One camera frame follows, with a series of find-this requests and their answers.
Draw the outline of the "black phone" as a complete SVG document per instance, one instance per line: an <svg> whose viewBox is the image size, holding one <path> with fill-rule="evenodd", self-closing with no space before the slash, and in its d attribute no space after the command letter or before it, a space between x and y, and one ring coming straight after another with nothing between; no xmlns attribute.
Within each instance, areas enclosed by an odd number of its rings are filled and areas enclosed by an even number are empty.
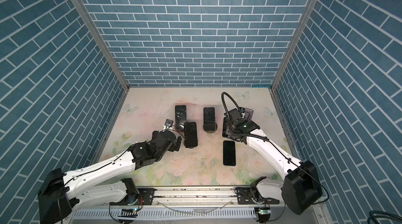
<svg viewBox="0 0 402 224"><path fill-rule="evenodd" d="M227 135L227 133L226 133L227 126L228 126L228 118L227 118L227 117L224 117L224 118L223 118L223 131L222 131L222 136L223 136L223 138L228 138L228 135Z"/></svg>
<svg viewBox="0 0 402 224"><path fill-rule="evenodd" d="M184 124L185 140L184 143L197 143L197 125L196 122L186 122Z"/></svg>

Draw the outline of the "teal phone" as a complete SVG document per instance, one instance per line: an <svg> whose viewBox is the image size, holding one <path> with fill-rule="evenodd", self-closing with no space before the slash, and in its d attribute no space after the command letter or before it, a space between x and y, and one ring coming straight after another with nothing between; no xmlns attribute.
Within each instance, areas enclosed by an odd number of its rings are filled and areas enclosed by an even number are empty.
<svg viewBox="0 0 402 224"><path fill-rule="evenodd" d="M236 146L234 141L223 142L223 165L236 166Z"/></svg>

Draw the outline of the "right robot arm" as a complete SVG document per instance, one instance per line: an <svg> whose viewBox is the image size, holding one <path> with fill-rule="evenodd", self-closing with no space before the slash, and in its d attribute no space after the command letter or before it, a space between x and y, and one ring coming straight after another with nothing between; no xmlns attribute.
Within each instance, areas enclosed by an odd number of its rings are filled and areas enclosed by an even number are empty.
<svg viewBox="0 0 402 224"><path fill-rule="evenodd" d="M295 214L302 214L322 197L322 185L316 166L311 161L302 162L268 138L253 121L230 119L223 121L223 134L227 138L244 142L265 158L278 172L281 199Z"/></svg>

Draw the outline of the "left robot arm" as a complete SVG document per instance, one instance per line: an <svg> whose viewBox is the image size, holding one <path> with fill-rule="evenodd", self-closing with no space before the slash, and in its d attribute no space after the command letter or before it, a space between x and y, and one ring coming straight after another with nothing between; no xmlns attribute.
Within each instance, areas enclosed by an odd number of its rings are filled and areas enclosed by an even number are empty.
<svg viewBox="0 0 402 224"><path fill-rule="evenodd" d="M167 151L178 151L181 141L181 137L170 131L154 131L150 141L132 144L105 161L74 171L57 168L49 172L38 192L40 223L61 223L77 210L100 204L133 207L147 204L133 179L101 183L160 161Z"/></svg>

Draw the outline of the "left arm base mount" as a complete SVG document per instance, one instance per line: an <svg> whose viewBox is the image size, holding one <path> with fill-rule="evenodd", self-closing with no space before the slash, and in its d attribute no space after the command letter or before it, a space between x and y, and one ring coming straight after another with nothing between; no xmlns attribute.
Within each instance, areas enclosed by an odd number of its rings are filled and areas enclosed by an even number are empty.
<svg viewBox="0 0 402 224"><path fill-rule="evenodd" d="M112 202L112 206L150 206L152 205L154 188L139 188L137 193L127 193L120 202Z"/></svg>

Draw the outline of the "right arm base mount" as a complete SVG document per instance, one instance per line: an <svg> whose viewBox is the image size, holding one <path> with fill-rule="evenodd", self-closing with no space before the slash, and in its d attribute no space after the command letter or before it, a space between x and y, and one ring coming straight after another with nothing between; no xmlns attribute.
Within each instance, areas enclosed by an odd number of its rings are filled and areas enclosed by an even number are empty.
<svg viewBox="0 0 402 224"><path fill-rule="evenodd" d="M262 197L256 190L256 187L236 187L234 193L237 196L237 202L239 205L278 205L280 203L278 199Z"/></svg>

